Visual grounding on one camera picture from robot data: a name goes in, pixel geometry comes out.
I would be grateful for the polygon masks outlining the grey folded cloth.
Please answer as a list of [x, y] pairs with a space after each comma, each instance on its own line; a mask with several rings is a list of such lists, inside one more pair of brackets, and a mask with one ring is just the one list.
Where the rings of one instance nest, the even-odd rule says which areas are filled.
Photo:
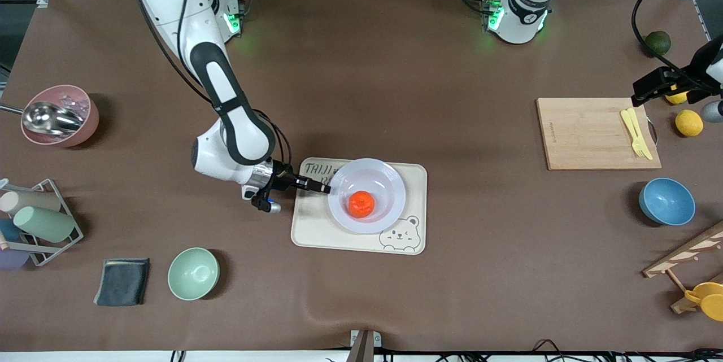
[[150, 259], [106, 259], [94, 304], [101, 307], [142, 305]]

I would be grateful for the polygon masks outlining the cream bear print tray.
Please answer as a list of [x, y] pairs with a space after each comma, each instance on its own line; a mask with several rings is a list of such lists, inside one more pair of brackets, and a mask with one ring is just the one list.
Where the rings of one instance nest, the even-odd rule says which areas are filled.
[[[340, 167], [352, 160], [310, 157], [302, 175], [330, 185]], [[344, 229], [328, 208], [328, 194], [298, 190], [291, 225], [291, 239], [300, 247], [418, 255], [426, 245], [427, 171], [420, 164], [385, 162], [402, 177], [406, 206], [387, 230], [362, 235]]]

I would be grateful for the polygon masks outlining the beige cup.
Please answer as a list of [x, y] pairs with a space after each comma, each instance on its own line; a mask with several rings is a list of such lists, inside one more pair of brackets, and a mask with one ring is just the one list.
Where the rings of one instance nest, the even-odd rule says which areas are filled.
[[21, 208], [25, 207], [46, 208], [59, 212], [62, 203], [54, 193], [33, 190], [10, 190], [0, 197], [0, 212], [15, 216]]

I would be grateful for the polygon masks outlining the wooden peg rack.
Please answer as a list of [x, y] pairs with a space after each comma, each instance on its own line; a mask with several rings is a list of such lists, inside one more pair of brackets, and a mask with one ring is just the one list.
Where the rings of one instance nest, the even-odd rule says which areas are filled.
[[[661, 259], [643, 269], [641, 274], [645, 278], [653, 278], [659, 275], [668, 276], [683, 292], [680, 300], [670, 305], [672, 312], [676, 314], [696, 312], [698, 309], [697, 303], [685, 297], [687, 288], [672, 272], [672, 269], [680, 264], [698, 261], [701, 254], [719, 250], [723, 250], [723, 220], [690, 239], [671, 253], [666, 254], [666, 256], [661, 257]], [[723, 272], [707, 282], [723, 285]]]

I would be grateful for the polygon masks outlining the mint green cup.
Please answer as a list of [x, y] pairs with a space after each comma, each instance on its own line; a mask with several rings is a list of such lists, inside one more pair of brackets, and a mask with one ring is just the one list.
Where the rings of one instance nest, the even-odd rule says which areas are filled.
[[61, 243], [77, 226], [72, 216], [41, 207], [21, 208], [13, 217], [13, 222], [21, 231], [49, 243]]

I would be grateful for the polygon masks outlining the mint green bowl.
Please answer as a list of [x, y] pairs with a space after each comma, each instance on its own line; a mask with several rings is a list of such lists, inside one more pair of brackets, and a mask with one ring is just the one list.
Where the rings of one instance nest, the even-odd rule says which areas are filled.
[[209, 294], [219, 281], [220, 264], [205, 248], [189, 248], [173, 259], [167, 283], [172, 294], [181, 300], [198, 300]]

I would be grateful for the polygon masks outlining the clear plastic ice cubes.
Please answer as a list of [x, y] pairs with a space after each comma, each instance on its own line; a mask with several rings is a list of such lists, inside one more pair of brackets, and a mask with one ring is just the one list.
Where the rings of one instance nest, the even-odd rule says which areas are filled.
[[70, 110], [85, 120], [90, 112], [90, 100], [83, 96], [75, 96], [70, 94], [63, 94], [59, 97], [58, 105], [66, 110]]

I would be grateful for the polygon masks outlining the wooden cutting board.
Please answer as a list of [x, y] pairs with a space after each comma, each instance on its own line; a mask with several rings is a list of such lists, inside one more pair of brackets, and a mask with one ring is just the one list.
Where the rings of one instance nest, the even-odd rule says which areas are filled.
[[539, 114], [550, 171], [643, 171], [660, 169], [661, 159], [644, 107], [635, 108], [651, 157], [638, 156], [620, 113], [629, 98], [539, 98]]

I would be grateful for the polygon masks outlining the yellow plastic knife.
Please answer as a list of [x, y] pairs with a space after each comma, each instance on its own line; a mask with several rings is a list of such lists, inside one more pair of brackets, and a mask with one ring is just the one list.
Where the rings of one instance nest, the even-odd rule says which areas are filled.
[[626, 112], [628, 113], [631, 123], [633, 125], [633, 129], [635, 130], [635, 137], [632, 143], [635, 153], [638, 154], [638, 156], [646, 157], [646, 159], [648, 160], [653, 160], [652, 153], [649, 151], [649, 148], [644, 141], [635, 109], [631, 107], [627, 109]]

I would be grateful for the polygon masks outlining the purple cup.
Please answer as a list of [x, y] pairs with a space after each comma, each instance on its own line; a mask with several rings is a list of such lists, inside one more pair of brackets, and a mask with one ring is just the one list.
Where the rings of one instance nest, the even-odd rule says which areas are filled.
[[29, 253], [13, 249], [0, 250], [0, 271], [16, 271], [29, 260]]

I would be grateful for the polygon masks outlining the pink bowl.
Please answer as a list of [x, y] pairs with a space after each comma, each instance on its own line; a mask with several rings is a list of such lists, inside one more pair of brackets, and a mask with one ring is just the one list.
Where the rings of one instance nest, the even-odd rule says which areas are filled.
[[50, 136], [46, 134], [29, 132], [20, 125], [20, 130], [26, 139], [40, 146], [72, 147], [80, 145], [81, 143], [85, 143], [85, 141], [87, 141], [93, 135], [93, 133], [95, 133], [100, 120], [98, 108], [96, 107], [95, 102], [90, 99], [89, 94], [86, 91], [80, 89], [80, 87], [71, 85], [53, 86], [45, 89], [42, 92], [39, 92], [39, 94], [37, 94], [33, 99], [31, 99], [28, 104], [39, 101], [46, 101], [58, 105], [58, 99], [63, 94], [83, 96], [90, 100], [90, 112], [88, 117], [84, 120], [84, 124], [80, 128], [80, 130], [68, 136]]

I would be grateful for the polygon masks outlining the yellow mug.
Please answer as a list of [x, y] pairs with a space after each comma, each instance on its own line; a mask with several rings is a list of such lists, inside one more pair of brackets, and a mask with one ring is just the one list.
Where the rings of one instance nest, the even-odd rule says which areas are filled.
[[700, 306], [708, 318], [723, 322], [723, 284], [703, 282], [685, 290], [685, 298]]

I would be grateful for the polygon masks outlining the orange fruit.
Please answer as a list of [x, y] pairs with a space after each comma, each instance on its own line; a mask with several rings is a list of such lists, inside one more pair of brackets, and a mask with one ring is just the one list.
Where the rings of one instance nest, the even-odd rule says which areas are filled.
[[355, 219], [362, 219], [370, 216], [376, 207], [376, 200], [373, 195], [366, 190], [357, 190], [349, 195], [347, 200], [347, 210], [350, 216]]

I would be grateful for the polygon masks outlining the white round plate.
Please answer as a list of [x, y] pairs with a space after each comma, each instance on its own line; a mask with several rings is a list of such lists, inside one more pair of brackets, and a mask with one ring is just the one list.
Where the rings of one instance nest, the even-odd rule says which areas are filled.
[[[365, 193], [373, 202], [365, 216], [353, 214], [353, 196]], [[353, 233], [372, 235], [392, 226], [407, 203], [401, 175], [389, 164], [363, 158], [344, 164], [330, 181], [327, 197], [330, 214], [338, 225]]]

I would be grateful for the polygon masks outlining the blue bowl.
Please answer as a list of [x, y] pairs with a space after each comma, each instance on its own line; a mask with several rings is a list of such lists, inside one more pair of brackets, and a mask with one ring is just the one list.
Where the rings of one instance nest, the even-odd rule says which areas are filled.
[[650, 180], [640, 191], [638, 203], [644, 215], [660, 225], [686, 225], [696, 213], [692, 193], [671, 178]]

